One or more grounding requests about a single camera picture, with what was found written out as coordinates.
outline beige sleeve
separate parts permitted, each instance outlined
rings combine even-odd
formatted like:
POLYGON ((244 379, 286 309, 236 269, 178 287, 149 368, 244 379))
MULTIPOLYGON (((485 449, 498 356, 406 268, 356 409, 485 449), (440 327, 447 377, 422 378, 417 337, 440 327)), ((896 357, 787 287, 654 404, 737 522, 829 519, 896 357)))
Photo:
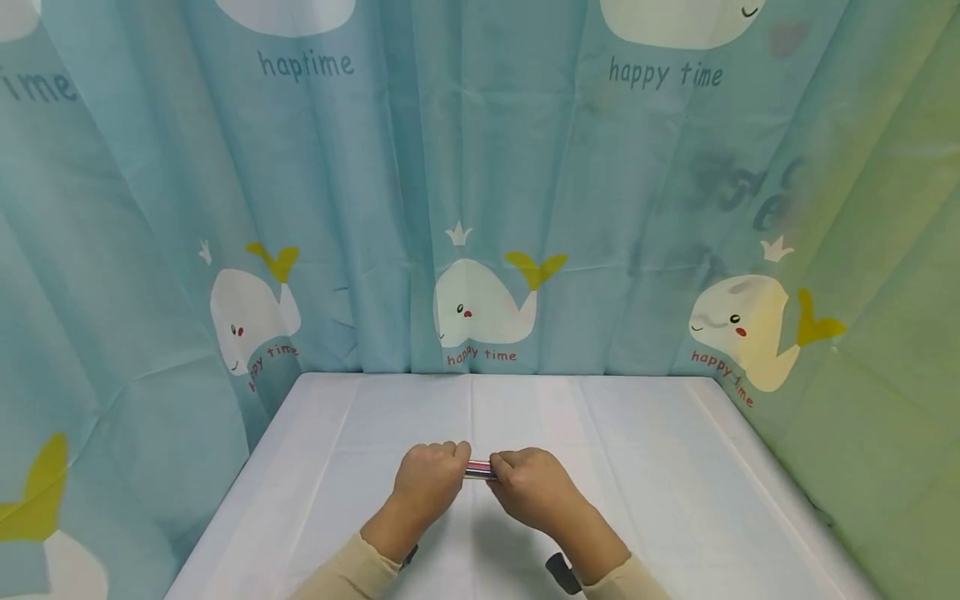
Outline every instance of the beige sleeve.
POLYGON ((288 600, 378 600, 400 571, 355 534, 313 572, 288 600))
POLYGON ((636 557, 615 568, 595 586, 584 586, 589 600, 670 600, 636 557))

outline yellow whale tail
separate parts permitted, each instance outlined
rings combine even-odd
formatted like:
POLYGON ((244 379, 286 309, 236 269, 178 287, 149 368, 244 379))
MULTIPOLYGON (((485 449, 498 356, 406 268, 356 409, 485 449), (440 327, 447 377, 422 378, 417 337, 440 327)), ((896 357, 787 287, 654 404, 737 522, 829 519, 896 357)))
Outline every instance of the yellow whale tail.
POLYGON ((800 326, 797 328, 797 346, 828 340, 847 332, 847 326, 836 319, 821 319, 813 316, 813 296, 806 288, 800 290, 800 326))
POLYGON ((290 278, 290 270, 294 268, 294 263, 300 258, 299 248, 284 248, 274 260, 260 242, 248 244, 247 252, 263 258, 263 262, 267 263, 267 268, 280 283, 287 282, 287 279, 290 278))
POLYGON ((0 503, 0 541, 43 542, 60 528, 66 489, 66 436, 58 433, 37 454, 20 502, 0 503))
POLYGON ((540 266, 537 266, 534 259, 523 252, 509 252, 505 258, 520 269, 523 276, 527 278, 531 292, 537 291, 547 279, 554 276, 566 264, 566 254, 551 256, 540 266))

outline white whale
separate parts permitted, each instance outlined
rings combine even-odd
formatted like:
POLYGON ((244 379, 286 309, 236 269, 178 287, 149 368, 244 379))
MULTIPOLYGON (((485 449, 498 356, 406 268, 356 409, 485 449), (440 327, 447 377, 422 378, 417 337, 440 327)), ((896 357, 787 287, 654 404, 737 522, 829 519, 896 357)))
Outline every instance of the white whale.
POLYGON ((772 277, 744 275, 709 287, 693 306, 690 334, 726 353, 762 392, 775 392, 790 375, 801 348, 846 331, 834 319, 815 321, 813 298, 802 289, 797 343, 780 352, 783 310, 789 295, 772 277))
POLYGON ((342 26, 353 15, 356 0, 217 0, 217 4, 259 34, 303 37, 342 26))
POLYGON ((287 285, 299 251, 284 249, 276 261, 259 244, 250 244, 248 251, 263 257, 280 281, 280 300, 256 275, 237 269, 217 274, 210 293, 210 316, 224 364, 233 375, 245 374, 251 357, 266 342, 300 331, 300 309, 287 285))
POLYGON ((22 501, 0 504, 0 542, 42 542, 49 586, 46 593, 7 596, 4 600, 107 600, 107 570, 58 526, 67 472, 66 436, 57 434, 37 455, 27 475, 22 501))
POLYGON ((40 4, 40 0, 0 0, 0 41, 33 33, 40 22, 40 4))
POLYGON ((766 0, 600 0, 607 26, 638 44, 708 50, 734 41, 766 0))
POLYGON ((58 530, 43 543, 43 553, 50 590, 3 600, 107 600, 107 572, 78 541, 58 530))
POLYGON ((454 262, 437 280, 433 318, 441 346, 456 348, 466 340, 515 344, 533 331, 537 292, 562 268, 566 256, 554 256, 542 266, 520 252, 511 252, 506 258, 523 272, 530 286, 530 294, 519 308, 507 286, 475 260, 454 262))

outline white tablecloth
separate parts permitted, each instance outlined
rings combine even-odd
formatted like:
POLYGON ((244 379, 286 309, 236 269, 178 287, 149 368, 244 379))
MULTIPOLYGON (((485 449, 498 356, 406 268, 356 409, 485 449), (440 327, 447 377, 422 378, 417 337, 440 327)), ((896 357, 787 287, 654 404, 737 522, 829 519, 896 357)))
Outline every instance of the white tablecloth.
MULTIPOLYGON (((376 511, 410 446, 444 440, 554 452, 678 600, 876 597, 710 380, 311 373, 167 600, 284 598, 376 511)), ((557 550, 467 481, 390 597, 566 598, 543 567, 557 550)))

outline white crown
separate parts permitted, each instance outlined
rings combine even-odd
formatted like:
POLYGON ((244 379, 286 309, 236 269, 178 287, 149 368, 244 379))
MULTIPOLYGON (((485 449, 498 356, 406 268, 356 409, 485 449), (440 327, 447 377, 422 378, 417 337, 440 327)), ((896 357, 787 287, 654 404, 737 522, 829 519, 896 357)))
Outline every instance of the white crown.
POLYGON ((469 228, 464 231, 463 226, 460 225, 460 222, 457 221, 456 229, 448 229, 446 234, 450 236, 450 239, 453 241, 454 246, 466 246, 467 245, 467 236, 470 235, 470 232, 473 231, 473 228, 469 228))
POLYGON ((197 252, 197 254, 204 260, 207 267, 213 262, 213 255, 210 253, 210 242, 207 240, 200 240, 200 251, 197 252))
POLYGON ((760 245, 763 246, 763 260, 769 260, 770 262, 780 262, 793 251, 792 248, 783 247, 783 236, 780 236, 773 244, 761 240, 760 245))

